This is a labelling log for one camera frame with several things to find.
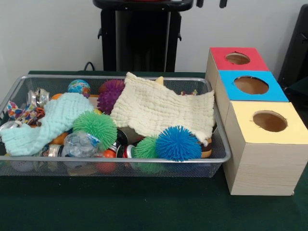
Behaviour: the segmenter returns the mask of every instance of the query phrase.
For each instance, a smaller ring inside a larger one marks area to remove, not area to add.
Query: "light blue cloth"
[[[90,101],[78,93],[65,93],[45,106],[45,116],[41,127],[31,128],[23,124],[21,128],[0,131],[7,153],[11,155],[33,155],[45,144],[72,128],[73,122],[85,111],[92,111]]]

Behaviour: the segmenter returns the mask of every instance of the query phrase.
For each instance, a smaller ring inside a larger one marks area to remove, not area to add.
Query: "white muslin cloth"
[[[206,143],[215,124],[213,107],[213,91],[181,96],[155,81],[128,72],[125,88],[110,116],[117,127],[133,128],[145,137],[157,136],[168,127],[182,125]]]

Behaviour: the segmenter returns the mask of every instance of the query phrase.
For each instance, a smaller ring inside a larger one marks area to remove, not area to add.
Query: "blue box top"
[[[219,71],[230,100],[289,102],[270,71]]]

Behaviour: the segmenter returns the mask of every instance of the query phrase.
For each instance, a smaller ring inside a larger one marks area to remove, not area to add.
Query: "power cord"
[[[85,68],[83,70],[86,71],[89,65],[91,65],[92,71],[95,71],[95,67],[94,67],[92,62],[87,62],[87,64],[85,65]]]

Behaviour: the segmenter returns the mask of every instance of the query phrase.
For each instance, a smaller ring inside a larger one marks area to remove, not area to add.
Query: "green spiky ball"
[[[156,153],[156,138],[146,137],[137,144],[134,151],[135,158],[158,158]],[[138,167],[145,173],[158,173],[165,168],[160,163],[138,163]]]
[[[108,115],[95,112],[82,113],[73,123],[73,132],[84,131],[101,141],[101,148],[107,150],[117,137],[116,125]]]

